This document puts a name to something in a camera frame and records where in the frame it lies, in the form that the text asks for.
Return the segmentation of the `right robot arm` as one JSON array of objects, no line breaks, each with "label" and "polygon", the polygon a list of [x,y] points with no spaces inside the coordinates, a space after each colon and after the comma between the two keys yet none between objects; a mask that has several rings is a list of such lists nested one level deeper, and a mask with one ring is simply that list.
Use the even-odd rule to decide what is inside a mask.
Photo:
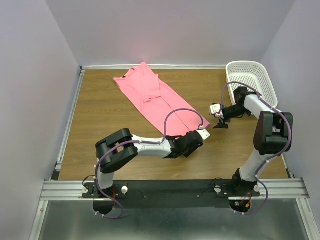
[{"label": "right robot arm", "polygon": [[241,196],[254,190],[258,184],[257,179],[272,160],[291,149],[294,116],[271,106],[250,86],[238,87],[233,95],[234,105],[225,107],[223,103],[213,103],[209,112],[219,120],[216,129],[228,129],[231,119],[244,115],[257,118],[253,136],[254,150],[230,181],[230,191]]}]

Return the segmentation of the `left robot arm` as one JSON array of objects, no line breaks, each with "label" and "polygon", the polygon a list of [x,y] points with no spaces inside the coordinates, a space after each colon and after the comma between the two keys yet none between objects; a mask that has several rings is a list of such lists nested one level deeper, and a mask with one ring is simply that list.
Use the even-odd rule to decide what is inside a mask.
[{"label": "left robot arm", "polygon": [[93,178],[95,184],[82,184],[84,198],[123,197],[128,188],[123,186],[122,193],[117,193],[114,185],[114,174],[135,157],[157,157],[177,159],[189,157],[204,141],[210,137],[206,129],[190,131],[185,135],[165,136],[164,138],[145,138],[131,134],[123,128],[95,144],[97,165]]}]

